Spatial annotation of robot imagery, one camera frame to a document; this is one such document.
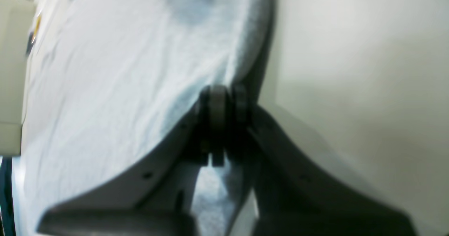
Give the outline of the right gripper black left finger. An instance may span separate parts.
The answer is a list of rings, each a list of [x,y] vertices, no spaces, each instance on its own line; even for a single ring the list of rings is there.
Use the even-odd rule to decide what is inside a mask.
[[[223,166],[229,94],[206,86],[193,107],[148,155],[125,172],[48,209],[49,236],[195,236],[190,214],[200,169]]]

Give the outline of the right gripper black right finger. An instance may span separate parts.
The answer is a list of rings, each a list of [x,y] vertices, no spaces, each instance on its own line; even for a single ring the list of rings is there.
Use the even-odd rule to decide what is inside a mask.
[[[255,219],[248,236],[415,236],[407,215],[362,195],[309,159],[242,85],[232,88],[234,156]]]

